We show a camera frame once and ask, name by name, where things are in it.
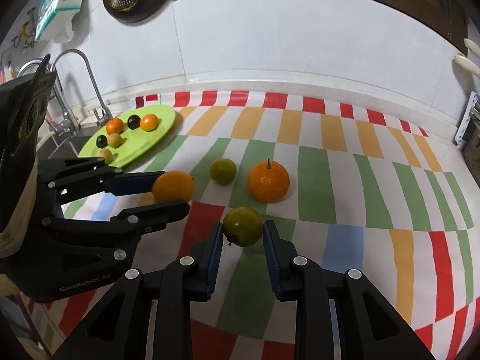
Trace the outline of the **yellow tan fruit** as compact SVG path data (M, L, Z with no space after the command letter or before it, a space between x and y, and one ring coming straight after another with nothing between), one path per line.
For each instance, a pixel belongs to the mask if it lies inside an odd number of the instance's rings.
M107 148L101 149L101 150L97 153L97 156L103 158L106 164L110 164L110 163L113 161L113 154L112 154L112 152L111 152L109 149L107 149Z

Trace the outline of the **smooth orange fruit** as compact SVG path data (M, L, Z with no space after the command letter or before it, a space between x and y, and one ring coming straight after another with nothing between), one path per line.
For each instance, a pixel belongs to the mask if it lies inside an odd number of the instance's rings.
M194 179L185 172L165 172L154 182L151 192L155 203L168 203L177 200L189 202L194 195Z

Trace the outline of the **dark avocado fruit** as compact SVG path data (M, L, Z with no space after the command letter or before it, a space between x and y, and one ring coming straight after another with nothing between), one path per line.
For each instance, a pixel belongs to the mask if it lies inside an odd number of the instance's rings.
M128 117L127 125L131 130L137 129L141 126L142 118L139 115L131 115Z

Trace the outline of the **green tomato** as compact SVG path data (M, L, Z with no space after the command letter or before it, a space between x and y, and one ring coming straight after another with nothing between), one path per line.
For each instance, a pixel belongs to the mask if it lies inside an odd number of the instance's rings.
M218 158L211 163L209 175L219 185L229 185L237 174L236 164L229 158Z
M249 247L262 237L263 220L260 214L248 206L229 211L223 219L223 233L230 244Z

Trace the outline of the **dark green lime on plate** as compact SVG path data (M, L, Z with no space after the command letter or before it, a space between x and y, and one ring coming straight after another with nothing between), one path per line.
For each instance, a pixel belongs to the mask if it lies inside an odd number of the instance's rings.
M108 139L105 135L99 135L96 138L96 146L99 149L104 149L108 146Z

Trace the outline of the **tan round fruit on plate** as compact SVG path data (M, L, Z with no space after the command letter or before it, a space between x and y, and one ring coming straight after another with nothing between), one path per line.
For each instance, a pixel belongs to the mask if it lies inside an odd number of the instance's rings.
M117 148L123 143L123 138L120 133L112 133L107 136L107 144L109 147Z

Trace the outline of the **small orange left plate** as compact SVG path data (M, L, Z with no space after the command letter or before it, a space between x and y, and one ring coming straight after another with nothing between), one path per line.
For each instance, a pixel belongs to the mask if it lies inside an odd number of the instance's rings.
M106 122L106 134L121 134L125 130L125 123L120 118L113 118Z

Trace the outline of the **small orange plate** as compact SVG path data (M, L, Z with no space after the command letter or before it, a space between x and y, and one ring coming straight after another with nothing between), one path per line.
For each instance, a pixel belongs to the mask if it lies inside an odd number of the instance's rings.
M157 129L160 119L155 114L144 115L140 120L140 127L145 132L152 132Z
M125 130L125 123L120 118L113 118L106 122L106 134L121 134Z

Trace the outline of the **small orange upper plate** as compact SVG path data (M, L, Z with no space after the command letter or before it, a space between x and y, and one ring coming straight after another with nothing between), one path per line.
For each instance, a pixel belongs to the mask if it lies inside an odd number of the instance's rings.
M140 120L140 127L145 132L152 132L157 129L160 119L155 114L144 115Z

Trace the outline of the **large orange with stem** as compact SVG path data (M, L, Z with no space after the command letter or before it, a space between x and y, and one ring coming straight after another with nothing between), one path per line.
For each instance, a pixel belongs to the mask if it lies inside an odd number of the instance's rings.
M261 203L280 202L289 188L289 173L270 158L253 166L247 176L248 193Z

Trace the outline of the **striped colourful tablecloth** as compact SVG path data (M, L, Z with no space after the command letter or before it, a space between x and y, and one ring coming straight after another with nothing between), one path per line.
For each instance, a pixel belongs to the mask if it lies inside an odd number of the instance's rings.
M248 91L135 97L127 108L173 107L173 131L131 166L193 176L190 215L142 238L134 267L153 272L186 255L231 209L249 206L324 269L356 268L437 359L453 359L479 324L479 186L459 150L408 121L350 104ZM229 158L234 181L212 162ZM247 176L268 158L289 191L259 202Z

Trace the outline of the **teal white box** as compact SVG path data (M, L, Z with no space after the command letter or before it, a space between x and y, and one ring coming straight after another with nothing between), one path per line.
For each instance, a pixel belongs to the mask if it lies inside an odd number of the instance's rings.
M72 20L80 11L83 0L44 0L40 6L35 32L36 41L57 44L72 40Z

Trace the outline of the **metal dish rack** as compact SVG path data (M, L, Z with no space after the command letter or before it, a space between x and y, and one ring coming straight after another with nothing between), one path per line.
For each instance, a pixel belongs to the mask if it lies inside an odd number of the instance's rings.
M475 92L469 96L453 142L462 152L467 165L479 168L479 95Z

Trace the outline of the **cream handled pan lower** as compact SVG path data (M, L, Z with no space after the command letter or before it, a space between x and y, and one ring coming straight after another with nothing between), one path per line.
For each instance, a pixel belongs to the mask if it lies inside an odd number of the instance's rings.
M480 67L463 55L454 57L455 63L461 66L465 71L470 72L476 77L480 77Z

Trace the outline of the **cream handled pan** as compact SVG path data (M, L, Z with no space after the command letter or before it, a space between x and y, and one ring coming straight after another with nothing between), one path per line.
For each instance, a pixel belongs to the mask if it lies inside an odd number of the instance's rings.
M480 57L480 46L469 38L464 39L465 47L470 50L474 55Z
M454 57L455 63L461 66L465 71L470 72L476 77L480 77L480 67L463 55Z

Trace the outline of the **cream handled pan upper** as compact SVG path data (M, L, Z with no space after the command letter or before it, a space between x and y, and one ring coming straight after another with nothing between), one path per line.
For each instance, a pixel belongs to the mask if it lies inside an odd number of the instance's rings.
M469 38L464 39L465 47L470 50L474 55L480 57L480 46Z

